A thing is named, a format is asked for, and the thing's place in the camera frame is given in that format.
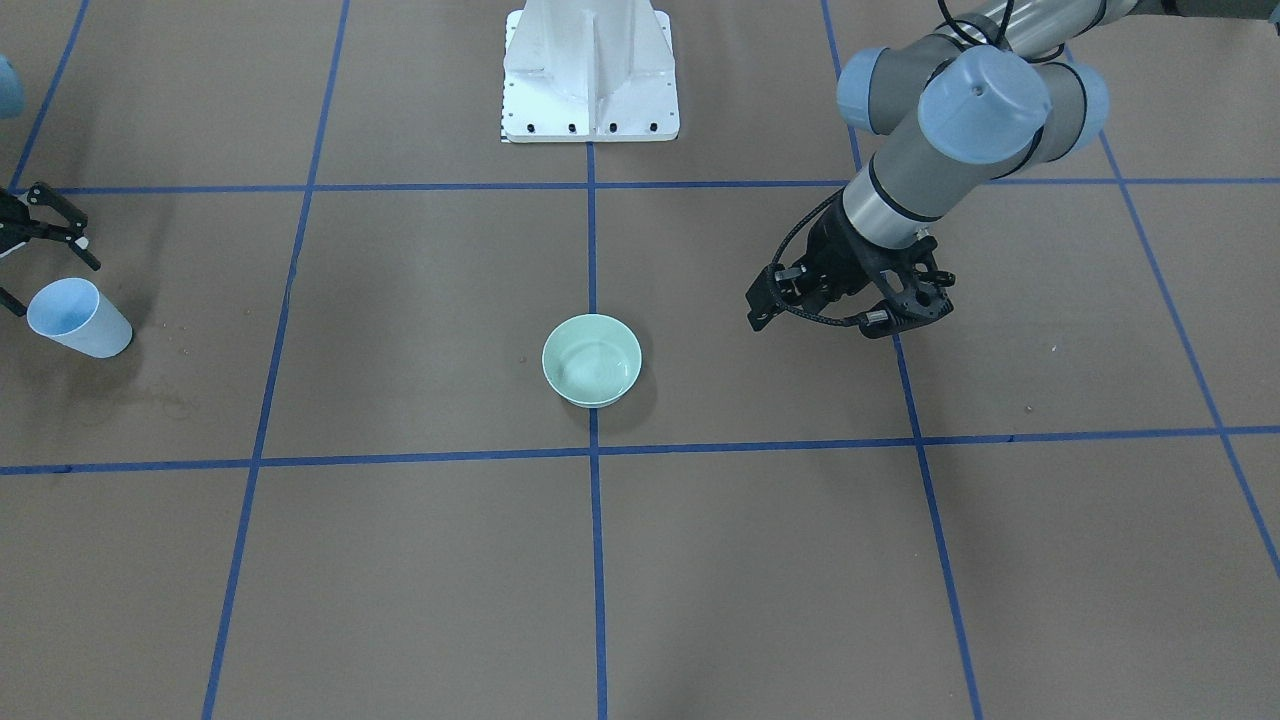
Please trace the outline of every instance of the white mounting base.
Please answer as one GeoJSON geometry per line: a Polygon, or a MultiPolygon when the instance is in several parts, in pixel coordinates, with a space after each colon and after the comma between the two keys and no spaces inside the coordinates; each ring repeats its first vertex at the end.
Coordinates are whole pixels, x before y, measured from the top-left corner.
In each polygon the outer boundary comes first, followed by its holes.
{"type": "Polygon", "coordinates": [[[671,18],[649,0],[529,0],[507,17],[504,142],[680,133],[671,18]]]}

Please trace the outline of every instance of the white bowl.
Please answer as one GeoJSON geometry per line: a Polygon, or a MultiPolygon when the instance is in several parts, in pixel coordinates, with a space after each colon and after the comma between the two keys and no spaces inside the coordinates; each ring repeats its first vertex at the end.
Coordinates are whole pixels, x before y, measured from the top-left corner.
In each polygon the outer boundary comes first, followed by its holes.
{"type": "Polygon", "coordinates": [[[579,407],[604,407],[626,395],[640,374],[640,342],[608,315],[577,315],[559,324],[543,346],[543,375],[579,407]]]}

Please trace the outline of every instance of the robotic arm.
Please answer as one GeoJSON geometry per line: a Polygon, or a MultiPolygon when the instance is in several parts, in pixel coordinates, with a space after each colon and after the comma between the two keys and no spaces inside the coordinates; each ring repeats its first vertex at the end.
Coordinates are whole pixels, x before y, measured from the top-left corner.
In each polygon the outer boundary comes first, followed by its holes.
{"type": "Polygon", "coordinates": [[[1276,0],[992,0],[902,50],[863,50],[845,67],[845,120],[888,141],[840,192],[783,240],[746,293],[755,331],[780,313],[886,337],[952,310],[955,283],[933,259],[928,227],[979,184],[1057,160],[1101,132],[1110,99],[1102,77],[1056,61],[1064,44],[1130,14],[1280,22],[1276,0]],[[781,258],[820,213],[805,254],[781,258]],[[882,299],[847,318],[820,315],[874,284],[882,299]]]}

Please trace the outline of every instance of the black object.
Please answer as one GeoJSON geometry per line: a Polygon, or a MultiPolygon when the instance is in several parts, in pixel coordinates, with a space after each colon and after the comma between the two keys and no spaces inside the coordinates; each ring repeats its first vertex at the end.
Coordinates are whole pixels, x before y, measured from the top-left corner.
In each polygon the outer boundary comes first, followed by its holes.
{"type": "Polygon", "coordinates": [[[869,242],[854,229],[844,204],[837,202],[841,192],[787,234],[773,261],[746,291],[751,329],[759,332],[780,313],[791,313],[828,325],[856,325],[863,336],[879,338],[928,325],[955,309],[946,293],[955,275],[940,270],[933,259],[938,241],[924,236],[902,250],[869,242]],[[782,252],[819,211],[822,217],[809,228],[805,254],[786,268],[778,261],[782,252]],[[883,297],[870,310],[847,318],[819,315],[828,304],[868,284],[874,284],[883,297]]]}
{"type": "MultiPolygon", "coordinates": [[[[92,252],[78,245],[78,241],[84,237],[86,225],[88,225],[88,215],[42,182],[31,186],[26,195],[26,202],[0,190],[0,256],[31,240],[51,240],[61,242],[90,269],[97,270],[102,264],[92,252]],[[47,206],[67,220],[67,227],[32,220],[28,205],[47,206]]],[[[19,318],[27,314],[27,306],[3,287],[0,287],[0,305],[19,318]]]]}

